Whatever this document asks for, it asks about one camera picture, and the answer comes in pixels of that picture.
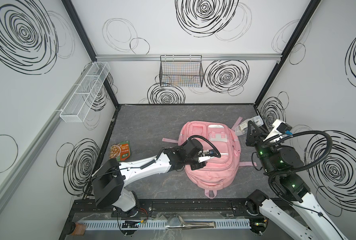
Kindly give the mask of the black corner frame post right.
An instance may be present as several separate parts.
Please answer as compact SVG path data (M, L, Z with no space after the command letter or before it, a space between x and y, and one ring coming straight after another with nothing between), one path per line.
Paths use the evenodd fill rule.
M255 102L254 102L254 106L258 107L259 104L262 102L264 96L266 95L266 93L268 92L268 90L270 89L271 85L273 84L274 80L276 79L278 73L280 72L280 70L282 69L283 65L286 62L287 57L290 55L293 47L296 45L298 39L300 38L301 34L304 32L304 30L307 27L307 24L309 23L309 21L311 20L311 18L313 17L314 13L316 12L317 8L319 7L319 5L321 4L321 0L311 0L304 12L304 14L302 15L302 17L300 18L297 26L295 27L290 39L288 40L283 52L282 52L282 57L281 60L276 63L276 65L274 66L273 70L271 71L268 79L266 80L263 88L261 89L258 97L256 98Z

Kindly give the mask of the aluminium wall rail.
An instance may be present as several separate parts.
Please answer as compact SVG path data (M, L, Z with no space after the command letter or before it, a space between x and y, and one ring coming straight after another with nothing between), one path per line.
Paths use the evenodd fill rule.
M97 55L96 59L103 62L135 62L135 61L280 61L281 54L147 54L147 55Z

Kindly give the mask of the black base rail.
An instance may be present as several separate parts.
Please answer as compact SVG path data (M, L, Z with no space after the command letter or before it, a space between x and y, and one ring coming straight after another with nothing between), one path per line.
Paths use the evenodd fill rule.
M212 213L217 212L233 217L259 218L262 215L250 213L245 205L247 199L141 199L131 210L125 212L114 206L97 207L95 200L74 201L71 213L109 213L125 218L153 217L158 213Z

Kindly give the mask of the green snack packet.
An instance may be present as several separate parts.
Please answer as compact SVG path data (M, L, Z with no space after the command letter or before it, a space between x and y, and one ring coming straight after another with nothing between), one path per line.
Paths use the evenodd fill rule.
M125 161L131 156L129 141L123 141L110 147L110 159L116 159L118 162Z

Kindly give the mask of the clear plastic pencil case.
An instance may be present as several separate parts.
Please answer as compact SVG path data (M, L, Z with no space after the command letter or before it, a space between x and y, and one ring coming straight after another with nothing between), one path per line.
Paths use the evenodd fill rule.
M237 122L234 124L232 127L232 130L235 132L237 136L242 136L244 135L247 130L248 130L248 122L252 121L255 123L258 127L263 125L263 119L260 116L255 116L253 118L246 119L242 122L242 118L239 118Z

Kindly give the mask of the black corner frame post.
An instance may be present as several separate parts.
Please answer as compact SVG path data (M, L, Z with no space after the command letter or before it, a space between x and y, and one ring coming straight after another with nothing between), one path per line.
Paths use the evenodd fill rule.
M254 106L258 107L259 104L262 102L264 96L266 95L266 93L268 92L268 90L270 89L271 85L273 84L274 80L276 79L278 73L280 72L280 70L282 69L283 65L286 62L287 57L290 55L293 47L296 45L298 39L300 38L301 34L304 32L304 30L307 27L307 24L309 23L309 21L311 20L311 18L313 17L314 13L316 12L317 8L319 7L319 5L321 4L321 0L311 0L304 12L304 14L302 15L302 17L300 18L297 26L295 27L290 39L288 40L283 52L282 52L282 57L281 60L276 63L276 65L274 66L273 70L271 71L268 79L266 80L263 88L261 89L258 97L256 98L255 102L254 102Z
M94 47L90 41L90 39L87 36L87 33L82 25L82 22L77 14L77 11L72 3L71 0L61 0L76 32L78 33L78 36L89 56L89 58L91 59L92 62L96 62L97 61L97 54L94 50ZM109 94L109 97L114 105L114 107L119 110L121 108L115 94L114 91L111 87L111 85L109 84L109 82L107 80L104 81L104 86L106 91Z

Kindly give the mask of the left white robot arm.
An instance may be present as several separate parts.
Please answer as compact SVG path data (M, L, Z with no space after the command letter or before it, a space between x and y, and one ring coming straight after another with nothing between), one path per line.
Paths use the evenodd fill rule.
M192 170L201 169L208 160L221 156L213 143L202 136L193 135L181 145L162 148L154 157L133 162L110 159L91 177L96 206L99 209L114 206L123 212L137 212L139 201L134 192L125 189L128 184L185 166Z

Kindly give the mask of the pink student backpack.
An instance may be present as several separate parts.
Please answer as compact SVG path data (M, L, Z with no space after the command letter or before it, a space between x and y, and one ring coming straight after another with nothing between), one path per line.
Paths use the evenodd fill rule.
M193 135L199 135L209 140L219 150L221 158L211 158L204 163L203 168L192 170L185 167L188 178L198 187L205 190L205 196L214 199L217 191L228 187L236 177L240 167L255 167L257 164L241 162L241 144L235 131L221 123L202 121L187 122L181 129L177 140L163 138L163 142L181 145Z

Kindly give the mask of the black corner frame post left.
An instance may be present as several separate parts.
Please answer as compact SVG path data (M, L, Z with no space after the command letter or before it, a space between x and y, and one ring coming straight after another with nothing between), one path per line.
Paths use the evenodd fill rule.
M90 39L87 36L87 33L82 25L82 22L77 14L77 11L72 3L71 0L61 0L76 32L78 33L78 36L89 56L89 58L91 59L92 62L96 62L97 61L97 54L94 50L94 47L90 41ZM109 97L114 105L114 107L119 110L121 108L115 94L114 91L111 87L111 85L109 84L109 82L107 80L104 81L104 86L106 91L109 94Z

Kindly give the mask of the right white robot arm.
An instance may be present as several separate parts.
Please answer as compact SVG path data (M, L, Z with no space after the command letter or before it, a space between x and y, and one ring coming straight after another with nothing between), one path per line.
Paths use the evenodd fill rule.
M291 132L287 123L276 120L271 132L259 127L252 120L247 122L246 145L256 150L268 185L275 195L292 207L307 225L302 225L260 190L250 194L245 203L251 215L261 214L274 222L294 240L345 240L346 236L329 218L299 172L311 169L326 158L333 148L331 136L323 131ZM304 135L320 135L326 148L317 159L304 165L295 148L283 142Z

